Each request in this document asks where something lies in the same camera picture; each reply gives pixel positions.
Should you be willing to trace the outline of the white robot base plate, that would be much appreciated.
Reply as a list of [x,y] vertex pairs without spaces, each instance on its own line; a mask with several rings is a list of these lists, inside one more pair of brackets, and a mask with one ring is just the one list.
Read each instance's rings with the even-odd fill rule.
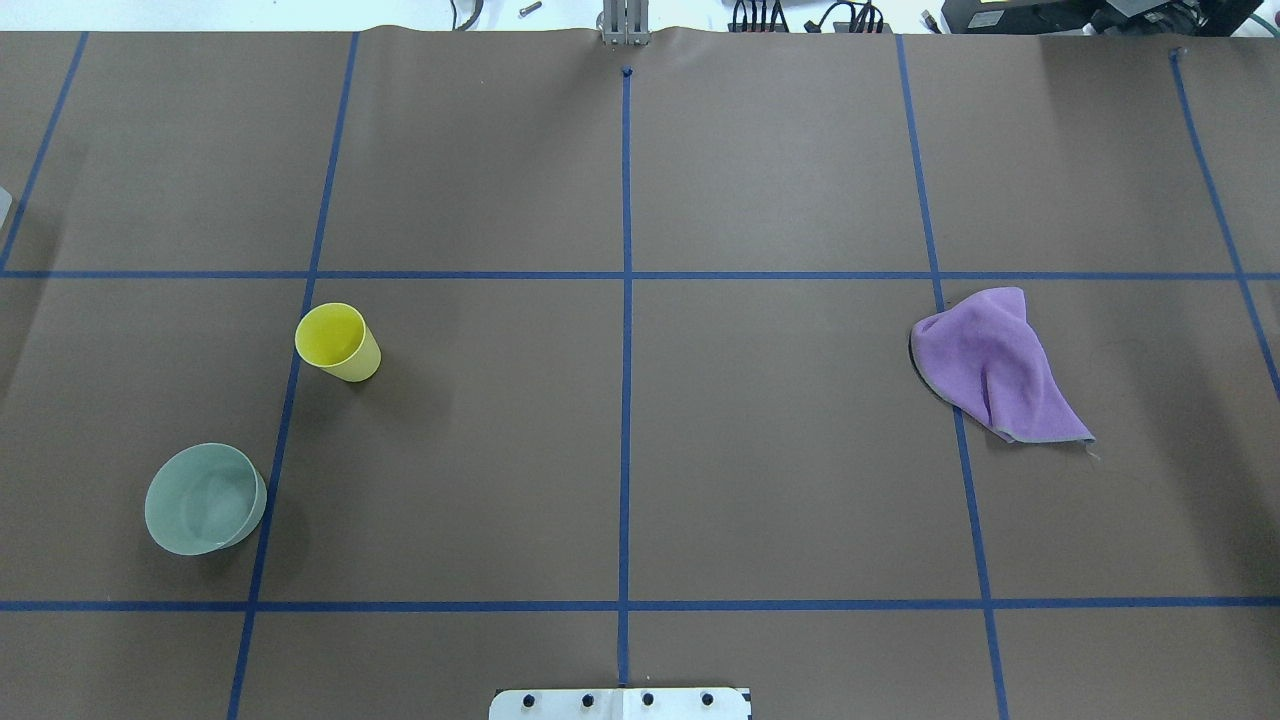
[[751,719],[749,691],[732,687],[508,689],[489,719]]

